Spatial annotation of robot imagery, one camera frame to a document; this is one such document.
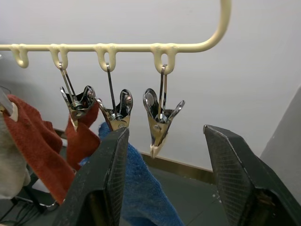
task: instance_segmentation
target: towel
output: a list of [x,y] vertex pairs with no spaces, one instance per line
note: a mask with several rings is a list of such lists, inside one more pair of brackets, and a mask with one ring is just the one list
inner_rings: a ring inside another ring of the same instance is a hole
[[91,156],[98,148],[100,140],[89,128],[95,122],[98,115],[98,103],[87,112],[87,114],[78,120],[77,128],[74,128],[69,117],[68,125],[65,130],[67,136],[67,162],[76,170],[80,169],[79,162],[88,156]]
[[61,204],[74,179],[69,164],[59,155],[62,140],[52,124],[40,113],[14,95],[8,98],[17,106],[17,121],[3,113],[5,124],[20,153],[51,195]]
[[26,160],[16,147],[0,113],[0,199],[12,199],[29,183]]
[[[99,128],[103,139],[110,133],[104,122]],[[148,170],[137,149],[128,144],[126,178],[121,216],[132,226],[183,226],[161,184]]]

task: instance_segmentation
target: baseboard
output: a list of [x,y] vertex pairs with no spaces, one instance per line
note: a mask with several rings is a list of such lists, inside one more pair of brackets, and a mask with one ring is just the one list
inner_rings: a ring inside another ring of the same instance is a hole
[[[62,138],[66,139],[64,131],[55,129],[56,133]],[[153,167],[166,172],[174,173],[176,175],[199,180],[209,184],[215,184],[213,172],[210,170],[198,168],[188,164],[183,164],[169,159],[157,157],[152,159],[150,155],[141,153],[145,163],[149,167]]]

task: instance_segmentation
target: metal clothespin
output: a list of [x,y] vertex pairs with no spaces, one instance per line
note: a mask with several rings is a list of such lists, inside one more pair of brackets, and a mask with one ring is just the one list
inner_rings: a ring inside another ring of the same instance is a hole
[[77,127],[78,119],[86,115],[93,106],[95,102],[95,91],[91,86],[86,86],[82,93],[76,95],[67,71],[62,68],[62,62],[59,63],[59,67],[68,90],[68,93],[66,93],[64,88],[61,87],[61,93],[70,112],[72,123]]
[[120,93],[120,103],[116,106],[115,105],[115,98],[113,93],[113,86],[111,80],[111,73],[110,73],[110,65],[109,63],[106,64],[108,78],[109,78],[109,86],[111,92],[111,99],[113,109],[107,109],[101,99],[95,98],[99,104],[99,108],[103,113],[103,116],[111,129],[111,131],[117,130],[121,127],[128,127],[130,123],[131,111],[133,108],[133,96],[127,89],[123,89]]
[[[182,100],[178,106],[174,109],[165,109],[166,106],[166,92],[167,92],[167,74],[164,75],[164,71],[167,65],[162,66],[161,70],[161,84],[160,84],[160,96],[159,103],[157,95],[153,89],[147,89],[143,95],[143,105],[147,112],[147,117],[150,125],[151,134],[151,146],[150,154],[152,158],[155,158],[160,152],[162,146],[165,143],[166,137],[168,135],[169,127],[174,119],[174,117],[183,108],[185,101]],[[164,83],[164,100],[163,107],[162,104],[162,92]]]

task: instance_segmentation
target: white wall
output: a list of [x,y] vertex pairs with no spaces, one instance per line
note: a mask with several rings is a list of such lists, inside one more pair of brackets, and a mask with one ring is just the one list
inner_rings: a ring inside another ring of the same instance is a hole
[[[196,43],[207,40],[219,19],[218,0],[0,0],[0,43]],[[233,0],[231,22],[213,49],[178,54],[168,78],[167,107],[186,105],[174,119],[160,156],[211,168],[204,124],[242,135],[260,155],[300,81],[301,1]],[[59,92],[63,79],[50,53],[30,52],[21,69],[0,52],[0,84],[64,129],[68,110]],[[76,91],[92,85],[111,106],[107,75],[96,53],[69,53],[68,73]],[[134,96],[130,142],[148,152],[151,142],[142,96],[159,89],[151,53],[118,53],[112,72],[115,96]],[[93,130],[103,121],[102,115]]]

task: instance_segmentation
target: white towel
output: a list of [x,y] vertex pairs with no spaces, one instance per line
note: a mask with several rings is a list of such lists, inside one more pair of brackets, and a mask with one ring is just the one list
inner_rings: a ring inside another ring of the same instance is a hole
[[0,199],[15,197],[29,183],[26,160],[17,149],[0,113]]

